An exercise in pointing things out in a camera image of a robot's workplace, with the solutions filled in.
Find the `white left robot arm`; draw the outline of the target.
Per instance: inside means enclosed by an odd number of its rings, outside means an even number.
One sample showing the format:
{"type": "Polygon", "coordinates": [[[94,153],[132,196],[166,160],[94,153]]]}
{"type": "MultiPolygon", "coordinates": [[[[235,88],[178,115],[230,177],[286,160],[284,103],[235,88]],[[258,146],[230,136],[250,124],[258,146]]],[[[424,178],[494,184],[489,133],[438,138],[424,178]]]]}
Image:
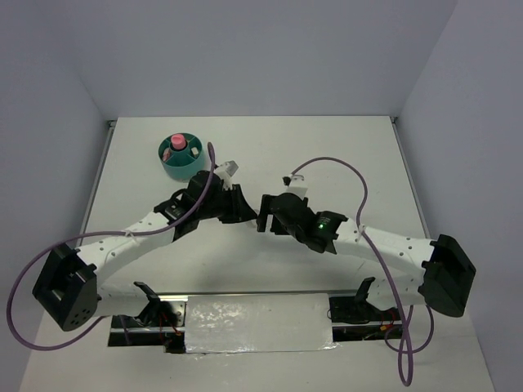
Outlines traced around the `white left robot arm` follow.
{"type": "Polygon", "coordinates": [[[127,228],[121,235],[103,235],[78,248],[54,246],[38,276],[33,295],[65,332],[82,326],[112,299],[101,285],[111,275],[153,250],[167,246],[197,229],[199,222],[222,224],[252,221],[257,213],[248,205],[240,185],[222,176],[199,171],[186,188],[127,228]]]}

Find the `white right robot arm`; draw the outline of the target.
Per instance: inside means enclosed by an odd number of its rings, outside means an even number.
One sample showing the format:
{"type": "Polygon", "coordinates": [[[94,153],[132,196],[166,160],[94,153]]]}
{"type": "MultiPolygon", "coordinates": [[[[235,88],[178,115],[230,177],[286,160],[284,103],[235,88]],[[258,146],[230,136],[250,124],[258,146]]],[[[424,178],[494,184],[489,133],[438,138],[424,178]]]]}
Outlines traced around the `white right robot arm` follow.
{"type": "Polygon", "coordinates": [[[438,239],[411,238],[364,226],[342,214],[313,212],[307,198],[283,193],[265,194],[257,231],[290,235],[313,252],[353,256],[384,262],[397,270],[394,289],[384,280],[365,278],[358,288],[356,313],[374,319],[383,310],[403,305],[428,305],[452,318],[464,315],[476,276],[476,267],[458,241],[442,234],[438,239]]]}

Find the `pink-capped crayon bottle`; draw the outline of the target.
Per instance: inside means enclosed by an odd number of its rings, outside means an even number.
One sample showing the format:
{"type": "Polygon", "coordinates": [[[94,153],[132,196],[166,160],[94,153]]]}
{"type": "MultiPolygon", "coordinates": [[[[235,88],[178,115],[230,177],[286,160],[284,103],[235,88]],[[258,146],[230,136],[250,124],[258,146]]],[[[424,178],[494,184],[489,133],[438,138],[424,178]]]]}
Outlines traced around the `pink-capped crayon bottle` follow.
{"type": "Polygon", "coordinates": [[[182,133],[177,133],[171,135],[170,145],[172,150],[181,151],[187,147],[188,142],[182,133]]]}

